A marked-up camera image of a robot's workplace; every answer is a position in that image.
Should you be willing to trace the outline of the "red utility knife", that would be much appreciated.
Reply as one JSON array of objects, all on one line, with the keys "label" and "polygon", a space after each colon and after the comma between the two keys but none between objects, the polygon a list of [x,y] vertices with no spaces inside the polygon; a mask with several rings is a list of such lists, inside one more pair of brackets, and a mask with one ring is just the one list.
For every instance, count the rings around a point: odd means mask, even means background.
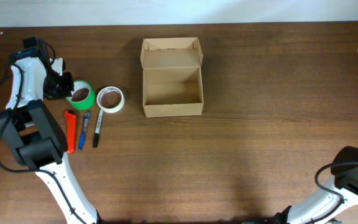
[{"label": "red utility knife", "polygon": [[67,153],[72,154],[75,151],[77,116],[72,110],[66,110],[65,119],[67,122]]}]

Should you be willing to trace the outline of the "green tape roll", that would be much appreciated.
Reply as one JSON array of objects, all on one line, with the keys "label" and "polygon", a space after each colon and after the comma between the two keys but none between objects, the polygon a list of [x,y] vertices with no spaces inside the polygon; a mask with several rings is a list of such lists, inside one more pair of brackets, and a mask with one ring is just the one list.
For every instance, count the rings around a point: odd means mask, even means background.
[{"label": "green tape roll", "polygon": [[71,96],[65,98],[69,104],[77,110],[87,110],[96,101],[96,95],[91,85],[84,80],[74,81],[74,89]]}]

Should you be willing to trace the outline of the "blue ballpoint pen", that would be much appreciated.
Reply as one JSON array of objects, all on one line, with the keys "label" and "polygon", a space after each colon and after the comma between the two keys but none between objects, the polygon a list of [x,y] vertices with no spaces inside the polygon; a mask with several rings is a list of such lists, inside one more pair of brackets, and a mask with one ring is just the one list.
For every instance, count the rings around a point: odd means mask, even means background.
[{"label": "blue ballpoint pen", "polygon": [[81,151],[83,149],[84,143],[85,143],[85,139],[86,139],[86,130],[88,127],[88,123],[89,123],[89,119],[90,119],[90,110],[88,110],[83,118],[83,128],[82,128],[82,132],[80,135],[80,141],[79,141],[79,145],[78,145],[78,150]]}]

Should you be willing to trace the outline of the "white masking tape roll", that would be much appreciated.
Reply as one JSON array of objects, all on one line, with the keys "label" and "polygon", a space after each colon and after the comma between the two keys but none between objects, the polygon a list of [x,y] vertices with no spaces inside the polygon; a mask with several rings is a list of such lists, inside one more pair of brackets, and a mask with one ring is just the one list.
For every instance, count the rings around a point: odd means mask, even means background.
[{"label": "white masking tape roll", "polygon": [[115,86],[103,88],[96,98],[98,106],[106,113],[117,113],[125,105],[123,92]]}]

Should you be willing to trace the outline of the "black permanent marker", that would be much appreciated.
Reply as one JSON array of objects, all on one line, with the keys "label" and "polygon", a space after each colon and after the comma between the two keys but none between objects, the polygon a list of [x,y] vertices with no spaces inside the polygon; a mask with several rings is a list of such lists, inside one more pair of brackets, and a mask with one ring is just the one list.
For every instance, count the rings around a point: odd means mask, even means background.
[{"label": "black permanent marker", "polygon": [[100,134],[100,130],[101,130],[101,124],[102,124],[102,120],[103,120],[103,110],[99,111],[98,114],[98,119],[96,122],[96,127],[95,127],[95,132],[94,132],[94,136],[93,136],[93,148],[97,148],[98,143],[99,143],[99,134]]}]

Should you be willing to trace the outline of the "brown cardboard box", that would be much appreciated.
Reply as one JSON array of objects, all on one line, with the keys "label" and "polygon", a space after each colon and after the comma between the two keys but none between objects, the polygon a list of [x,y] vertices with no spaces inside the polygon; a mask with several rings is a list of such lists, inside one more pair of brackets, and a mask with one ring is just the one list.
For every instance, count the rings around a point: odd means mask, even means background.
[{"label": "brown cardboard box", "polygon": [[140,61],[142,106],[147,118],[203,113],[203,53],[199,38],[144,39]]}]

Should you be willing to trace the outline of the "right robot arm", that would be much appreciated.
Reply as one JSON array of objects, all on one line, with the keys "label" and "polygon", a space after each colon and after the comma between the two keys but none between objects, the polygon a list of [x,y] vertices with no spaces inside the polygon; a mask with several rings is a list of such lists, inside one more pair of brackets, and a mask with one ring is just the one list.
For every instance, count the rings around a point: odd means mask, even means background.
[{"label": "right robot arm", "polygon": [[342,148],[332,163],[316,172],[314,182],[318,186],[315,193],[277,213],[270,223],[329,223],[358,205],[358,148]]}]

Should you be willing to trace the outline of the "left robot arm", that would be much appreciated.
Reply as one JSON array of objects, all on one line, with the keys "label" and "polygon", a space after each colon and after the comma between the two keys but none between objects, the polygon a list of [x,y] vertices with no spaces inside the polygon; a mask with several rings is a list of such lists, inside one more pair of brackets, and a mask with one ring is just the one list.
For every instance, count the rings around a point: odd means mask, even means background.
[{"label": "left robot arm", "polygon": [[9,102],[0,112],[0,167],[38,176],[67,223],[102,223],[70,167],[67,136],[44,103],[71,97],[72,75],[45,40],[29,37],[23,46],[9,57],[13,81]]}]

